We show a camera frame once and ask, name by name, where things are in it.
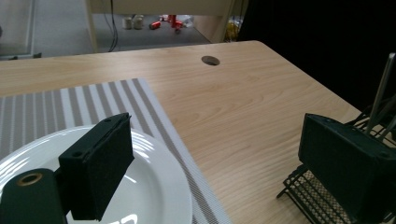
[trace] placemat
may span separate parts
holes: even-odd
[[[192,223],[231,223],[142,78],[3,97],[0,108],[0,160],[47,134],[129,112],[132,127],[164,142],[183,168],[192,195]]]

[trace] floor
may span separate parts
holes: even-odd
[[[32,26],[32,50],[29,54],[19,55],[20,59],[32,58],[32,55],[37,53],[41,53],[42,57],[93,53],[88,35],[84,1],[32,1],[35,1],[35,15]],[[176,34],[174,29],[166,21],[162,22],[161,28],[150,30],[149,25],[157,21],[159,15],[144,15],[142,30],[124,30],[122,29],[122,19],[125,16],[131,15],[114,15],[114,22],[119,36],[119,44],[114,51],[167,48],[209,43],[193,27],[183,28],[180,34]],[[113,39],[110,30],[111,27],[107,24],[106,19],[111,24],[110,14],[93,15],[100,52],[108,52]]]

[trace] white plate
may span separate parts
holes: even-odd
[[[0,196],[10,178],[38,167],[56,170],[58,157],[93,126],[50,134],[0,161]],[[191,193],[182,168],[166,146],[132,130],[134,161],[120,182],[100,223],[191,224]],[[69,223],[98,223],[74,221]]]

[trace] black cable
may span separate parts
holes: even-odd
[[[110,49],[108,52],[112,52],[114,48],[117,46],[119,42],[119,34],[117,32],[117,26],[116,23],[114,22],[114,4],[113,0],[110,0],[110,5],[111,5],[111,23],[113,25],[113,41],[111,43]]]

